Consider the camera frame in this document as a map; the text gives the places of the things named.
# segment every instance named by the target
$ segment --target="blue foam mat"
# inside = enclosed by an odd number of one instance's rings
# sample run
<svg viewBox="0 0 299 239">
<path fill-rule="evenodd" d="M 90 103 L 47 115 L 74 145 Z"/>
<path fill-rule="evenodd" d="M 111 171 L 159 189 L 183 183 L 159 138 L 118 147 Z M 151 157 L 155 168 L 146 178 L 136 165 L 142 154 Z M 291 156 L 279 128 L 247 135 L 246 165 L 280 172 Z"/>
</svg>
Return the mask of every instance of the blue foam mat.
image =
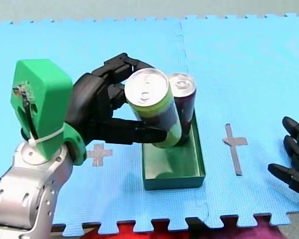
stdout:
<svg viewBox="0 0 299 239">
<path fill-rule="evenodd" d="M 238 215 L 241 227 L 255 226 L 254 214 L 272 214 L 273 225 L 290 223 L 286 213 L 299 212 L 299 195 L 267 172 L 269 163 L 290 164 L 282 117 L 299 120 L 299 17 L 287 16 L 1 24 L 0 175 L 20 141 L 9 104 L 17 60 L 49 58 L 78 79 L 128 52 L 167 74 L 188 70 L 197 80 L 207 177 L 199 189 L 145 192 L 140 145 L 106 144 L 113 156 L 104 158 L 104 166 L 92 167 L 87 159 L 60 192 L 54 223 L 66 224 L 64 235 L 81 235 L 81 224 L 93 222 L 101 223 L 99 233 L 117 232 L 118 221 L 136 221 L 135 231 L 151 231 L 152 219 L 170 219 L 170 230 L 183 230 L 188 217 L 217 228 L 224 215 Z M 128 106 L 115 116 L 134 118 Z M 235 176 L 222 142 L 226 123 L 249 143 L 237 148 L 242 177 Z"/>
</svg>

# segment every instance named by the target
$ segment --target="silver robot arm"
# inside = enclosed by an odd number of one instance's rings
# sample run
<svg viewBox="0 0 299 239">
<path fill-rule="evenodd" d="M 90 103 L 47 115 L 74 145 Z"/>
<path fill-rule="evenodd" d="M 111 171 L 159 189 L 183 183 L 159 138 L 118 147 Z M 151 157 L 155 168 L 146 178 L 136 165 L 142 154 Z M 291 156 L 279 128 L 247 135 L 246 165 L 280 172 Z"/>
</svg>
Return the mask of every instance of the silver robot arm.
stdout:
<svg viewBox="0 0 299 239">
<path fill-rule="evenodd" d="M 0 239 L 49 239 L 58 193 L 72 168 L 66 145 L 46 161 L 22 142 L 0 180 Z"/>
</svg>

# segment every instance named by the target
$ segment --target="purple can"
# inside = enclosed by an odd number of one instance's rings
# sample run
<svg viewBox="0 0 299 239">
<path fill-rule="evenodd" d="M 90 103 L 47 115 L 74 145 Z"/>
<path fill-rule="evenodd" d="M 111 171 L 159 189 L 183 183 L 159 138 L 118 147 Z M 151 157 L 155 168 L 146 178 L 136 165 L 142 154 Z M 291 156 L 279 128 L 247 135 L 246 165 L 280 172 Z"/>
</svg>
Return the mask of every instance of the purple can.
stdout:
<svg viewBox="0 0 299 239">
<path fill-rule="evenodd" d="M 196 84 L 189 75 L 183 73 L 169 75 L 168 80 L 182 127 L 182 137 L 178 144 L 183 144 L 188 139 L 193 118 Z"/>
</svg>

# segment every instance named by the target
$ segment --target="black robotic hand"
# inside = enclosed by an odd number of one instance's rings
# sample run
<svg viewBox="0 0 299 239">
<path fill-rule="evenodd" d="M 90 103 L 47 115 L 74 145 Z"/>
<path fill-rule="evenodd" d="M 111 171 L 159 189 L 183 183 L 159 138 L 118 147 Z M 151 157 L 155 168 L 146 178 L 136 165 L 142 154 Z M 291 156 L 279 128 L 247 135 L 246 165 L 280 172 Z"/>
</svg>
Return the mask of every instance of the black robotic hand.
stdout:
<svg viewBox="0 0 299 239">
<path fill-rule="evenodd" d="M 292 168 L 278 164 L 269 164 L 268 170 L 289 187 L 299 193 L 299 123 L 289 117 L 283 118 L 283 126 L 290 135 L 286 135 L 284 146 L 291 157 Z"/>
<path fill-rule="evenodd" d="M 142 121 L 116 119 L 113 111 L 126 103 L 121 83 L 132 73 L 153 66 L 122 53 L 104 66 L 86 73 L 74 84 L 66 122 L 82 136 L 85 145 L 93 140 L 132 144 L 162 142 L 167 132 Z"/>
</svg>

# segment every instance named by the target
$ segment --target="green tray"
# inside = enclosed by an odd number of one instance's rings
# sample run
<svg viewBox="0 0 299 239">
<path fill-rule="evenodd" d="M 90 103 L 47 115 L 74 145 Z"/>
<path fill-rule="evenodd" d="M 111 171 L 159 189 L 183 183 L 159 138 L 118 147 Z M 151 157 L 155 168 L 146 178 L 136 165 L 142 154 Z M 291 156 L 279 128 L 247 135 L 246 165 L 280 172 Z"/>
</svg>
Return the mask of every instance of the green tray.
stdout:
<svg viewBox="0 0 299 239">
<path fill-rule="evenodd" d="M 200 187 L 205 168 L 195 114 L 186 144 L 162 149 L 144 143 L 142 161 L 146 190 Z"/>
</svg>

